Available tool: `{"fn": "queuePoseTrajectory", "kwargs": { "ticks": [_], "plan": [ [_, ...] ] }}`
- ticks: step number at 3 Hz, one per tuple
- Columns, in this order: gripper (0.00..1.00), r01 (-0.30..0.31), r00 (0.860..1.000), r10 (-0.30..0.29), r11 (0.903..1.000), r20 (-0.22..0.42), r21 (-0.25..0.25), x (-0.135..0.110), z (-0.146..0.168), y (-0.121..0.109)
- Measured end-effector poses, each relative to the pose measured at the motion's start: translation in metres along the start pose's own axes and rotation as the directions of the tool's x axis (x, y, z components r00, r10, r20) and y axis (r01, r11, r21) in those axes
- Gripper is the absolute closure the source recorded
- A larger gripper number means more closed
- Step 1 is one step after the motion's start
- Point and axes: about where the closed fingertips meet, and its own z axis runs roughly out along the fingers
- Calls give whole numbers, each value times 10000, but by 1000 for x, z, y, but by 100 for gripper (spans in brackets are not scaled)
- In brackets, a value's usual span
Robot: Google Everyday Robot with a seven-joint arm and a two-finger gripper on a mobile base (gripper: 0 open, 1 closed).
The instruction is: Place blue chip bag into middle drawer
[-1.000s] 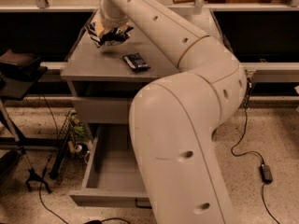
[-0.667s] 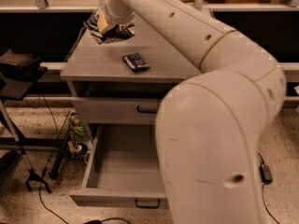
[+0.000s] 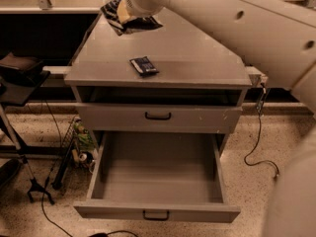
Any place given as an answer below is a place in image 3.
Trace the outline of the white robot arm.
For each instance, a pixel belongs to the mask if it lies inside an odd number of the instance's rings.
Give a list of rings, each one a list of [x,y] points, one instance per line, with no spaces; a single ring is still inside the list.
[[[121,23],[167,8],[210,35],[310,110],[316,106],[316,17],[280,0],[121,0]],[[316,129],[276,183],[263,237],[316,237]]]

